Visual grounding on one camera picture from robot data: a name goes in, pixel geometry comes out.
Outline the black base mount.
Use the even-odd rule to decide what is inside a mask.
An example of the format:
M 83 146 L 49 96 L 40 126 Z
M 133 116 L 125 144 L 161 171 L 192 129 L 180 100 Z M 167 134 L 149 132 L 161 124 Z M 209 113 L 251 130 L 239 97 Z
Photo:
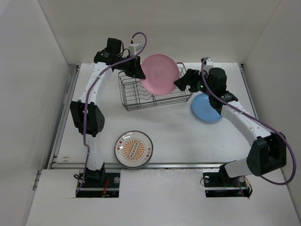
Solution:
M 119 198 L 119 172 L 106 172 L 101 180 L 85 176 L 83 185 L 83 171 L 73 176 L 77 179 L 76 198 Z
M 245 176 L 223 178 L 217 170 L 202 171 L 200 184 L 206 198 L 244 197 L 250 198 L 253 188 Z

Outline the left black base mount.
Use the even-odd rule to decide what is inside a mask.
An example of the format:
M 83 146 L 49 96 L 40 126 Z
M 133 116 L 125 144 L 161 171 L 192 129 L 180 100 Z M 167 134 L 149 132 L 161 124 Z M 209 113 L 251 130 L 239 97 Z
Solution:
M 83 171 L 73 176 L 77 179 L 76 198 L 119 198 L 119 172 L 106 172 L 101 180 L 85 176 L 83 185 Z

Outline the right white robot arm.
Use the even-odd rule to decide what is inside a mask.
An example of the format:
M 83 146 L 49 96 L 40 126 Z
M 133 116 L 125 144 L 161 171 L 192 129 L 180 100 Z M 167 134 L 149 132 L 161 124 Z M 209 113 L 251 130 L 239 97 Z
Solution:
M 190 92 L 201 91 L 208 95 L 210 106 L 231 122 L 251 147 L 247 157 L 220 166 L 218 180 L 225 186 L 242 176 L 261 177 L 284 167 L 287 162 L 283 134 L 272 132 L 253 119 L 238 98 L 227 90 L 226 83 L 227 76 L 222 68 L 211 68 L 205 75 L 188 69 L 183 77 L 174 82 L 180 90 L 189 86 Z

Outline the white plate orange sunburst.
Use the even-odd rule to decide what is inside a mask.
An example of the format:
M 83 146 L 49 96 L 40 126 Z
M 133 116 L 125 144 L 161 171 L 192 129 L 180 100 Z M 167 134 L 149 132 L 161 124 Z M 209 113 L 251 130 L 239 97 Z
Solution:
M 139 169 L 146 165 L 153 154 L 151 138 L 137 130 L 122 134 L 114 146 L 114 155 L 119 164 L 128 169 Z

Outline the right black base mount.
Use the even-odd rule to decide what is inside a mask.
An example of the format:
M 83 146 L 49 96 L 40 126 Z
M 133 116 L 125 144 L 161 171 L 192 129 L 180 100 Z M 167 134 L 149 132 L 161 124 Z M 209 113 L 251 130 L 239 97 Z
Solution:
M 244 197 L 250 198 L 253 188 L 245 176 L 223 178 L 217 170 L 202 171 L 200 184 L 206 198 Z

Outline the right aluminium side rail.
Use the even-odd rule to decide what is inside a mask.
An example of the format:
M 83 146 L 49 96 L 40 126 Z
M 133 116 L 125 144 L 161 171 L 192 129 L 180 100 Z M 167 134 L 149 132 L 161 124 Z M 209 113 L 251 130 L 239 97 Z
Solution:
M 249 98 L 249 101 L 250 101 L 250 104 L 251 104 L 251 107 L 252 107 L 252 113 L 253 113 L 255 118 L 258 118 L 258 114 L 257 114 L 256 108 L 254 106 L 254 102 L 253 102 L 253 99 L 252 99 L 252 96 L 251 96 L 251 92 L 250 92 L 250 89 L 249 89 L 247 81 L 246 81 L 246 77 L 245 77 L 245 73 L 244 73 L 244 69 L 243 69 L 243 64 L 238 64 L 238 66 L 240 68 L 242 79 L 243 79 L 243 82 L 244 82 L 244 85 L 245 85 L 245 88 L 246 88 L 246 92 L 247 92 L 247 95 L 248 95 L 248 98 Z

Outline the grey wire dish rack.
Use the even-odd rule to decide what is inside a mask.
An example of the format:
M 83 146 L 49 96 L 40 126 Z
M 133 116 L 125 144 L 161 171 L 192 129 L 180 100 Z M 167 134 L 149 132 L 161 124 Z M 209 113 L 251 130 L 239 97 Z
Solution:
M 164 96 L 151 94 L 139 79 L 130 78 L 124 72 L 118 73 L 118 79 L 121 103 L 128 111 L 183 103 L 189 101 L 192 96 L 188 88 L 184 91 L 176 88 Z

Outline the left aluminium side rail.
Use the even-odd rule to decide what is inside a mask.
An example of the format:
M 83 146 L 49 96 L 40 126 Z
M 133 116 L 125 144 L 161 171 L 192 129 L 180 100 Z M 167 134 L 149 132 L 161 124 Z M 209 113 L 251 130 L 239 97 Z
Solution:
M 63 131 L 66 124 L 66 120 L 69 112 L 70 99 L 74 93 L 77 77 L 80 70 L 79 64 L 68 64 L 69 75 L 67 78 L 66 87 L 64 90 L 61 107 L 59 110 L 58 118 L 55 125 L 55 130 L 52 136 L 52 141 L 50 144 L 50 149 L 47 155 L 46 163 L 44 169 L 51 169 L 52 163 L 57 156 L 59 146 L 63 137 Z

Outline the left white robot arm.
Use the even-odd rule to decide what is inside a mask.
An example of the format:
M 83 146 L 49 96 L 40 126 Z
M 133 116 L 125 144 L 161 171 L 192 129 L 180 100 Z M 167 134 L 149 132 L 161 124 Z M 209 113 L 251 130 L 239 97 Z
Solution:
M 131 78 L 145 79 L 141 68 L 139 54 L 146 43 L 131 41 L 128 55 L 124 56 L 121 40 L 108 38 L 106 47 L 94 56 L 90 79 L 77 101 L 71 101 L 70 111 L 75 128 L 83 136 L 83 145 L 87 155 L 82 176 L 79 180 L 99 187 L 105 182 L 105 166 L 96 137 L 104 129 L 105 117 L 100 110 L 100 97 L 104 87 L 115 70 L 124 72 Z

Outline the aluminium side rail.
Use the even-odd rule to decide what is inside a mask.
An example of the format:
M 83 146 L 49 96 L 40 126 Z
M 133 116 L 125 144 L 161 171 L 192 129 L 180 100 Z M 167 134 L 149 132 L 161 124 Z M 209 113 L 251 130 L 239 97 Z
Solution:
M 46 163 L 44 169 L 51 169 L 52 163 L 57 156 L 59 146 L 63 137 L 63 131 L 66 124 L 66 120 L 69 112 L 70 99 L 74 93 L 77 77 L 80 70 L 79 64 L 68 64 L 69 75 L 67 78 L 66 87 L 64 90 L 61 107 L 59 110 L 58 118 L 55 125 L 55 130 L 52 136 L 52 141 L 50 144 L 50 149 L 47 155 Z
M 249 89 L 247 81 L 246 81 L 246 77 L 245 77 L 245 73 L 244 73 L 244 69 L 243 69 L 243 64 L 238 64 L 238 66 L 240 68 L 242 79 L 243 79 L 243 82 L 244 82 L 244 85 L 245 85 L 245 88 L 246 88 L 246 92 L 247 92 L 247 95 L 248 95 L 248 98 L 249 98 L 249 101 L 250 101 L 250 104 L 251 104 L 251 107 L 252 107 L 252 113 L 253 113 L 255 118 L 258 118 L 258 114 L 257 114 L 256 108 L 254 106 L 254 102 L 253 102 L 253 99 L 252 99 L 252 96 L 251 96 L 251 92 L 250 92 L 250 89 Z

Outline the front aluminium rail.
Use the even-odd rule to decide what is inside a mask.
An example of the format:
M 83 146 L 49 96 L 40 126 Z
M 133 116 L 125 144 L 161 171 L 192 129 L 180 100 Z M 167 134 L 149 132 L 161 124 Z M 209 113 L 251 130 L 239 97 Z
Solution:
M 219 168 L 224 162 L 209 162 L 209 163 L 147 163 L 141 167 L 129 168 L 120 163 L 106 163 L 106 169 L 215 169 Z M 46 169 L 81 169 L 84 168 L 83 163 L 57 163 L 53 162 L 47 165 Z

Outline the blue plate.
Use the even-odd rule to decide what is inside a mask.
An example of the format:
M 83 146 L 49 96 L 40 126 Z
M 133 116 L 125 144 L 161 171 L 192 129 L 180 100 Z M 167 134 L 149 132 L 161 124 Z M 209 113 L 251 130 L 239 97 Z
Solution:
M 203 121 L 217 122 L 222 119 L 222 116 L 211 107 L 206 94 L 196 95 L 192 100 L 191 108 L 195 116 Z

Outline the pink plate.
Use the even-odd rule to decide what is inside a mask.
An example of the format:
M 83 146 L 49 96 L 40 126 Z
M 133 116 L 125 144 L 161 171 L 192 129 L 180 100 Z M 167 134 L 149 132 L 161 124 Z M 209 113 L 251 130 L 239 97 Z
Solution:
M 168 95 L 176 89 L 174 82 L 180 78 L 177 63 L 168 55 L 154 54 L 141 64 L 145 79 L 143 87 L 153 95 Z

